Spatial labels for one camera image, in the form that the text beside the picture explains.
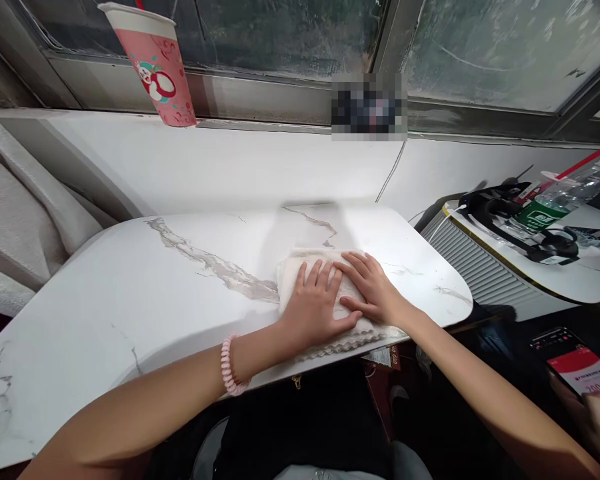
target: black headset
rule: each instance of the black headset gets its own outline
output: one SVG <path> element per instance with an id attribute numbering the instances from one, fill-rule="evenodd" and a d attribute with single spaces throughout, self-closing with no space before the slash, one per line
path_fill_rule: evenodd
<path id="1" fill-rule="evenodd" d="M 502 230 L 493 223 L 492 215 L 502 218 L 511 218 L 522 211 L 523 206 L 510 200 L 521 190 L 524 190 L 528 183 L 518 183 L 514 185 L 500 185 L 498 187 L 476 190 L 464 194 L 459 201 L 458 206 L 466 205 L 466 208 L 459 212 L 468 216 L 471 214 L 476 221 L 480 222 L 490 231 L 510 242 L 525 252 L 527 258 L 538 263 L 567 265 L 578 260 L 577 236 L 574 232 L 564 230 L 571 238 L 562 235 L 554 235 L 544 230 L 540 234 L 544 239 L 540 244 L 529 245 L 528 243 L 514 237 L 512 234 Z"/>

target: black pants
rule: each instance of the black pants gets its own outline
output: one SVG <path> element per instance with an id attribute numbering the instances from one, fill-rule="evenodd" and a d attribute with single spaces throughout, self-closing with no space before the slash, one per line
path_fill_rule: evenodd
<path id="1" fill-rule="evenodd" d="M 250 395 L 231 412 L 214 480 L 272 479 L 289 465 L 392 478 L 391 450 L 358 360 Z"/>

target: small table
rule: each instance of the small table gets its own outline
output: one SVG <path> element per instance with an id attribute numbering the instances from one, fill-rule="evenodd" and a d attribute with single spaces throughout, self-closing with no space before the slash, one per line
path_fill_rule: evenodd
<path id="1" fill-rule="evenodd" d="M 447 202 L 422 231 L 430 239 L 439 222 L 457 207 Z M 473 220 L 451 213 L 433 237 L 432 246 L 469 284 L 474 299 L 492 313 L 513 307 L 517 321 L 600 302 L 600 248 L 580 249 L 580 259 L 568 265 L 532 262 L 514 248 L 496 240 Z M 584 205 L 554 224 L 600 229 L 600 210 Z"/>
<path id="2" fill-rule="evenodd" d="M 0 468 L 32 458 L 121 382 L 275 322 L 276 266 L 294 247 L 368 251 L 440 326 L 471 312 L 458 272 L 377 204 L 131 220 L 89 240 L 0 333 Z M 251 387 L 391 342 L 290 361 Z"/>

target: cartoon print on cup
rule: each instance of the cartoon print on cup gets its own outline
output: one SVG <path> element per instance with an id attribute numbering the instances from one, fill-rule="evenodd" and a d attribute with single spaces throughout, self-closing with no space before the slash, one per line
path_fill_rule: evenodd
<path id="1" fill-rule="evenodd" d="M 167 103 L 175 96 L 175 84 L 160 65 L 136 62 L 135 68 L 149 96 L 160 103 Z"/>

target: pink beaded bracelet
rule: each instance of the pink beaded bracelet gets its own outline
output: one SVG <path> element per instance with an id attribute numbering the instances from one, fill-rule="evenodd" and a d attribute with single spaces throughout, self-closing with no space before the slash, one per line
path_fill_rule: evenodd
<path id="1" fill-rule="evenodd" d="M 233 370 L 231 368 L 231 360 L 229 359 L 229 353 L 231 352 L 231 341 L 234 338 L 238 338 L 240 335 L 230 335 L 224 342 L 222 342 L 222 352 L 220 354 L 220 368 L 222 368 L 222 380 L 225 382 L 225 388 L 228 394 L 237 397 L 242 395 L 247 387 L 249 386 L 248 380 L 245 383 L 236 383 L 233 379 Z"/>

